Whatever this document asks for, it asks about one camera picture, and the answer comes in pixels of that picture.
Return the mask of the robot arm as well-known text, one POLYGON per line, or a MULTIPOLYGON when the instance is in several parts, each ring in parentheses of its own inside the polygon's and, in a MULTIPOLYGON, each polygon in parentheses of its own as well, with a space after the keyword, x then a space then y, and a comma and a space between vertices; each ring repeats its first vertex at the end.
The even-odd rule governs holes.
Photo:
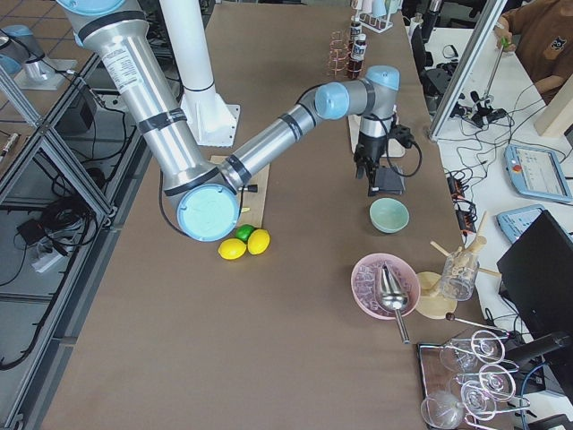
POLYGON ((64 12, 80 47, 103 61, 137 128, 159 163, 163 192, 185 236, 212 242, 227 236, 240 217, 238 193, 252 177, 326 120, 359 116, 356 174, 376 191, 377 171, 389 140, 415 145, 395 112, 398 69, 375 65, 349 82, 317 85, 295 105, 218 164, 201 142, 232 128, 236 119, 215 89, 201 9, 164 1, 160 9, 180 73, 177 98, 147 40, 149 24, 136 1, 65 1, 64 12))

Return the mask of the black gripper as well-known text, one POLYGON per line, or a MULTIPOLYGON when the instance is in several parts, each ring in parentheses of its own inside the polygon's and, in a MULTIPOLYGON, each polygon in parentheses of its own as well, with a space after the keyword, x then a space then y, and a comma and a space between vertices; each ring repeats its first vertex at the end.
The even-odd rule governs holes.
POLYGON ((392 126, 382 137, 371 137, 362 132, 359 133, 354 153, 355 177, 361 179, 367 176, 369 194, 376 194, 379 191, 376 185, 377 172, 389 139, 397 140, 406 149, 415 144, 410 128, 403 125, 392 126))

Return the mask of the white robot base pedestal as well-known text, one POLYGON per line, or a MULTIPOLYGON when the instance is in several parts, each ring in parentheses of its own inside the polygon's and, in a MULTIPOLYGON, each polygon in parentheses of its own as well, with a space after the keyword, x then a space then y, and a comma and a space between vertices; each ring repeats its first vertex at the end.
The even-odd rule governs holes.
POLYGON ((194 139, 201 146, 231 147, 240 107, 228 105, 216 90, 199 3, 166 0, 160 8, 184 88, 181 108, 194 139))

